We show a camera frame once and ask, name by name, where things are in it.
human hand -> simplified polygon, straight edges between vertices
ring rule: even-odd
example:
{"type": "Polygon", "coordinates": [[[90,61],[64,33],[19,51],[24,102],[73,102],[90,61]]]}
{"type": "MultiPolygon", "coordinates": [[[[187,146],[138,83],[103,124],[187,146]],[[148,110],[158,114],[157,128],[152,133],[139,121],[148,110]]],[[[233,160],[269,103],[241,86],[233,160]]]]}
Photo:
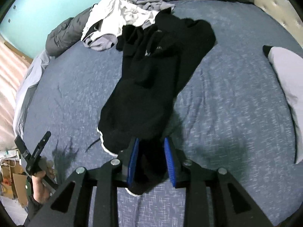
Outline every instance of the human hand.
{"type": "MultiPolygon", "coordinates": [[[[55,169],[53,169],[54,163],[51,160],[47,160],[46,162],[49,173],[51,174],[51,178],[55,178],[55,169]]],[[[31,177],[33,183],[33,191],[34,191],[34,200],[39,202],[40,204],[44,204],[50,197],[51,192],[45,187],[42,183],[42,178],[45,177],[46,172],[40,171],[37,172],[34,176],[31,177]]]]}

blue gripper pad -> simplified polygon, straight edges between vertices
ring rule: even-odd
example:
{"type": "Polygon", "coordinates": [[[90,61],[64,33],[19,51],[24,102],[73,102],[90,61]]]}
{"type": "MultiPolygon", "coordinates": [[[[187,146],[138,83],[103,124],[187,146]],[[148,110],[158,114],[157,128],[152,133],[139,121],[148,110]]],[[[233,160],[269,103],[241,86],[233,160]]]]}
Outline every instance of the blue gripper pad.
{"type": "Polygon", "coordinates": [[[128,164],[128,171],[127,171],[128,173],[127,173],[127,179],[126,179],[126,182],[128,185],[131,185],[131,183],[134,180],[134,173],[136,171],[138,152],[139,152],[139,139],[136,138],[136,140],[134,142],[133,151],[131,153],[131,158],[130,158],[129,164],[128,164]]]}
{"type": "Polygon", "coordinates": [[[176,186],[175,164],[169,147],[169,140],[167,138],[164,139],[164,152],[165,152],[165,158],[167,164],[167,171],[169,173],[169,179],[172,185],[175,187],[176,186]]]}

white pillow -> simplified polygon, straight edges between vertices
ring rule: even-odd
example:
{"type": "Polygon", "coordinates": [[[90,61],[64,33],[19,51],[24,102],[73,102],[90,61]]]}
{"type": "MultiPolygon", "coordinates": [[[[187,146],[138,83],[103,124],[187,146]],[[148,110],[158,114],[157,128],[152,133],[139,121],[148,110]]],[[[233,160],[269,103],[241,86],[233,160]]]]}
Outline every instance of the white pillow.
{"type": "Polygon", "coordinates": [[[296,131],[297,152],[295,163],[303,160],[303,59],[280,47],[263,46],[272,64],[290,106],[296,131]]]}

black sleeve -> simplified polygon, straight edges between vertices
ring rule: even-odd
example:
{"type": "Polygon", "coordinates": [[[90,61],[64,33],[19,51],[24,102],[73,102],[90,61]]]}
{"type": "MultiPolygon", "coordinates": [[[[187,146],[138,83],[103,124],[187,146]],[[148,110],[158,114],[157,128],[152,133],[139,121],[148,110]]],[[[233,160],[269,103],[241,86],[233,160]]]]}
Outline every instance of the black sleeve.
{"type": "Polygon", "coordinates": [[[19,227],[27,227],[32,218],[37,214],[37,212],[42,208],[42,204],[35,201],[33,195],[28,197],[28,216],[23,225],[19,227]]]}

teal wall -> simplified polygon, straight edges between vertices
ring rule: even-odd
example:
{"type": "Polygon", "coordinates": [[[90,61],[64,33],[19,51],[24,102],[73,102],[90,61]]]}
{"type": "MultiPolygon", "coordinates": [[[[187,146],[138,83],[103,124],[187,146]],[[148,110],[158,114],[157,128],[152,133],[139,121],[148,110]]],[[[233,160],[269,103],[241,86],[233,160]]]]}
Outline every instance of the teal wall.
{"type": "Polygon", "coordinates": [[[12,6],[0,24],[0,34],[33,58],[45,48],[47,35],[52,29],[99,1],[16,0],[13,4],[16,8],[12,6]]]}

